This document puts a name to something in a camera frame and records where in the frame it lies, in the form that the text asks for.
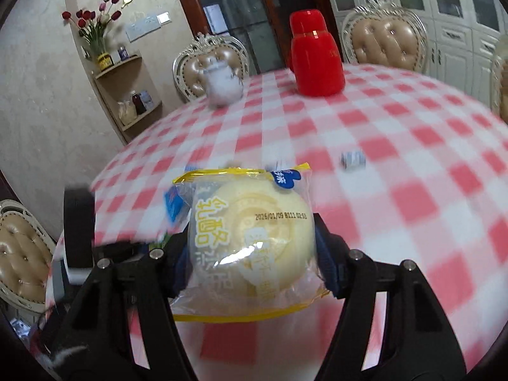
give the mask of dining chair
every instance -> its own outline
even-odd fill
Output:
[[[0,297],[36,317],[45,311],[46,281],[56,245],[20,203],[0,202]]]
[[[212,58],[225,60],[238,78],[249,76],[247,50],[240,40],[231,36],[203,35],[181,52],[173,63],[173,76],[176,87],[187,100],[203,96],[205,92],[203,71]]]
[[[355,7],[342,24],[341,44],[349,63],[381,64],[424,72],[427,31],[412,11],[388,0]]]
[[[492,56],[490,109],[508,123],[508,34],[501,36]]]

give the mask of red and white checkered tablecloth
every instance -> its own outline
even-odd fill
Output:
[[[96,244],[165,231],[163,194],[188,164],[307,161],[313,210],[377,261],[414,259],[471,368],[508,319],[508,127],[430,77],[373,65],[344,69],[344,92],[329,98],[300,96],[294,76],[280,70],[246,81],[244,98],[228,108],[195,101],[158,121],[92,184]],[[354,150],[363,150],[367,165],[344,171],[341,153]],[[62,251],[59,242],[55,256]],[[379,354],[379,300],[365,366]],[[326,297],[287,317],[178,328],[200,380],[303,381],[315,377],[340,308]],[[136,315],[131,338],[146,364]]]

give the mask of glass bottle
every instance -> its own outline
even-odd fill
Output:
[[[136,93],[135,90],[131,91],[130,94],[132,95],[132,103],[134,103],[134,106],[136,107],[136,112],[139,115],[142,115],[146,111],[146,107],[141,101],[141,97],[138,93]]]

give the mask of beige wall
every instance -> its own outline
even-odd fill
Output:
[[[65,185],[89,183],[122,147],[63,8],[64,0],[18,0],[0,30],[0,168],[54,236]]]
[[[101,0],[77,0],[79,8],[98,10]],[[169,12],[172,22],[164,24],[133,43],[129,43],[124,26],[149,15]],[[173,61],[192,40],[191,29],[180,0],[133,0],[122,11],[122,16],[108,32],[108,47],[113,60],[118,59],[116,50],[122,44],[128,52],[139,51],[150,76],[164,103],[164,114],[183,104],[173,83]]]
[[[54,236],[62,230],[64,187],[90,183],[122,148],[60,16],[66,6],[98,1],[18,0],[0,30],[0,168]],[[129,50],[141,52],[167,113],[181,105],[172,63],[191,32],[179,0],[134,0],[121,20],[153,11],[169,11],[173,22]],[[113,44],[126,40],[122,24]]]

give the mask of packaged bread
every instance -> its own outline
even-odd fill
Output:
[[[308,164],[290,170],[194,170],[175,179],[190,207],[190,281],[177,320],[245,322],[300,310],[317,276]]]

